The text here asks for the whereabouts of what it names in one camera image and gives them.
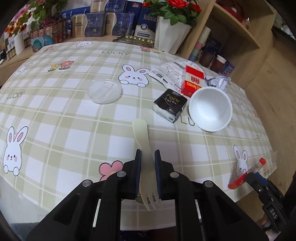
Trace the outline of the cream plastic spork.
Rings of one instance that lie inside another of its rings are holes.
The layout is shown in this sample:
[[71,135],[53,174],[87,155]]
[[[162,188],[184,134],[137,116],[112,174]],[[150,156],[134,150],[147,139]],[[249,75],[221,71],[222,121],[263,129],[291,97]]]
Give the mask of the cream plastic spork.
[[144,206],[148,211],[151,210],[150,206],[156,210],[156,204],[161,206],[161,202],[157,189],[157,178],[152,156],[151,147],[149,144],[149,135],[147,122],[143,119],[137,118],[132,122],[132,129],[134,138],[142,152],[142,165],[140,172],[139,190],[142,197]]

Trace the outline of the red transparent lighter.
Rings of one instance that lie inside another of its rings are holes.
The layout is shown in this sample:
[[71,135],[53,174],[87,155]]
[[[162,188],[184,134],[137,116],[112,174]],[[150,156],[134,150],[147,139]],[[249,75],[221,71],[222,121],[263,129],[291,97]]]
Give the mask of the red transparent lighter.
[[262,167],[266,165],[266,160],[264,158],[260,158],[257,163],[255,163],[250,169],[245,171],[241,176],[239,176],[233,183],[228,185],[228,188],[234,190],[241,186],[245,181],[246,177],[249,173],[257,173]]

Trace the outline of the black tissue pack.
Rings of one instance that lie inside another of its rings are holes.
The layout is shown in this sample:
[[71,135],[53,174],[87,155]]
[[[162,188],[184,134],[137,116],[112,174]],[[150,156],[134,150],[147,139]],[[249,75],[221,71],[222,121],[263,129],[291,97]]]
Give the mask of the black tissue pack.
[[154,101],[152,110],[170,123],[175,123],[184,110],[187,99],[172,89],[167,89]]

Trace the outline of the cream instant noodle bowl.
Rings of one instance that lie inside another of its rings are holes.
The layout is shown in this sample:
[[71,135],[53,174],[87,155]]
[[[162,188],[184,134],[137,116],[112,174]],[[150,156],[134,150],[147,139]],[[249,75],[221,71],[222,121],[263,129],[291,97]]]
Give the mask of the cream instant noodle bowl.
[[233,115],[230,98],[216,87],[203,87],[197,90],[190,98],[188,109],[193,122],[207,132],[224,129]]

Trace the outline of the white grey paper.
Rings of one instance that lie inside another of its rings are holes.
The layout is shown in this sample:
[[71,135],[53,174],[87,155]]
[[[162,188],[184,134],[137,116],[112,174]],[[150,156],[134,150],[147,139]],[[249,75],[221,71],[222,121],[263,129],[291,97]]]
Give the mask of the white grey paper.
[[205,79],[205,83],[209,87],[216,87],[222,91],[225,90],[226,85],[231,81],[230,77],[217,76],[215,78]]

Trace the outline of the clear plastic lid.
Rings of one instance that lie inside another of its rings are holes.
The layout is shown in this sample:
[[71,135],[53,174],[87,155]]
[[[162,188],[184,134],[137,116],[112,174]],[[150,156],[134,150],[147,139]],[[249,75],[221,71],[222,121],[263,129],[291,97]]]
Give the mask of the clear plastic lid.
[[97,104],[110,104],[121,98],[122,87],[112,80],[95,80],[87,89],[89,98]]

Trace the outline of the green plaid rabbit tablecloth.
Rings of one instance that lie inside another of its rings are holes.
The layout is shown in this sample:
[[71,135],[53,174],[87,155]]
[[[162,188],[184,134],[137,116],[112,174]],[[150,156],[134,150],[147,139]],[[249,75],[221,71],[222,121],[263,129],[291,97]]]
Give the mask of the green plaid rabbit tablecloth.
[[[138,147],[132,121],[144,119],[152,150],[196,182],[212,180],[232,200],[251,188],[230,190],[236,150],[247,164],[264,158],[261,174],[276,170],[267,133],[245,91],[234,83],[225,92],[233,106],[221,131],[201,130],[184,110],[170,123],[152,110],[165,87],[148,71],[177,57],[108,42],[72,42],[44,47],[23,63],[1,88],[1,212],[10,224],[41,221],[85,179],[104,180],[132,160]],[[87,95],[95,80],[123,90],[110,104]]]

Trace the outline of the red white cigarette pack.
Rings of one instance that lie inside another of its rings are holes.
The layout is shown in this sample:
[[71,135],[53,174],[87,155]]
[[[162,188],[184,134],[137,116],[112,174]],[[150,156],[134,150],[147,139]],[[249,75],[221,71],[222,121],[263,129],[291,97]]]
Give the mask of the red white cigarette pack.
[[202,69],[186,65],[182,76],[181,94],[191,97],[198,89],[205,86],[204,78]]

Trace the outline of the white printed flat paper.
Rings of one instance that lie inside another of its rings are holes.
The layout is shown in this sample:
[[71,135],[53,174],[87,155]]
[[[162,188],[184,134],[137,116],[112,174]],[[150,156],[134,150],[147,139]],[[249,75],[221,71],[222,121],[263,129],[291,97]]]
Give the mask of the white printed flat paper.
[[187,65],[204,74],[203,70],[196,63],[189,60],[177,60],[156,66],[149,72],[149,76],[157,80],[165,88],[181,93],[183,73]]

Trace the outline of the dark brown glass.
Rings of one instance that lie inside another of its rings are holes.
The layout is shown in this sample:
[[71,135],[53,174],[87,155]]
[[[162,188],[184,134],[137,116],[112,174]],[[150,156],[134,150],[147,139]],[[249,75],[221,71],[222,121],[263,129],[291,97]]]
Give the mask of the dark brown glass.
[[214,56],[215,53],[212,50],[204,50],[199,60],[199,64],[208,68]]

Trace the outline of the purple small box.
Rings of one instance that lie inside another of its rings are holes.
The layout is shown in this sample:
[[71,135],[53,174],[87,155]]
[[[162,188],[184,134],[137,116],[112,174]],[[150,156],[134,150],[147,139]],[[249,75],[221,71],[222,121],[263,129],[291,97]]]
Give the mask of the purple small box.
[[219,74],[228,77],[230,73],[234,70],[234,68],[235,66],[227,60],[222,68],[219,70]]

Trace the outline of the stack of coloured paper cups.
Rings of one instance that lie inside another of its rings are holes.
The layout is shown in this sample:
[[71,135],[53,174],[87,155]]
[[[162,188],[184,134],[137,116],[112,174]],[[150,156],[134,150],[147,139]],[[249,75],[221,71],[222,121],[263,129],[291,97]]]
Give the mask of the stack of coloured paper cups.
[[189,61],[192,61],[194,62],[196,57],[198,56],[199,52],[201,51],[203,45],[206,43],[206,40],[208,39],[208,36],[211,32],[211,29],[208,28],[208,27],[204,27],[202,32],[201,32],[201,35],[199,36],[199,39],[197,40],[190,56],[189,56]]

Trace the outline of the white blue milk carton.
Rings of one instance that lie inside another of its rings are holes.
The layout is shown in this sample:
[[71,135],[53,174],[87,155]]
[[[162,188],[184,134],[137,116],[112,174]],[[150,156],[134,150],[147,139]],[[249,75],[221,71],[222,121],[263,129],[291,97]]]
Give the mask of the white blue milk carton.
[[157,17],[151,14],[150,9],[141,8],[137,18],[134,36],[155,40]]

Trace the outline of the blue gift box lower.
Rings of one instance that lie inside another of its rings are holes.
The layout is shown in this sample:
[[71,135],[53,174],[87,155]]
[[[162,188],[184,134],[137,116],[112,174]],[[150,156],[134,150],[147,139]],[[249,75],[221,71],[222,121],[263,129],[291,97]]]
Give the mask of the blue gift box lower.
[[79,14],[71,17],[71,36],[82,37],[103,37],[106,27],[106,13]]

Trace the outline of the blue gift box top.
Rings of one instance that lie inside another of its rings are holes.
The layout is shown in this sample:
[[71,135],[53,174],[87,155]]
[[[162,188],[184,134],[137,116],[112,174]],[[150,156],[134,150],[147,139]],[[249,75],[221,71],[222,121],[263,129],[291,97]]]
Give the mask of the blue gift box top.
[[90,7],[91,13],[123,13],[126,0],[93,0]]

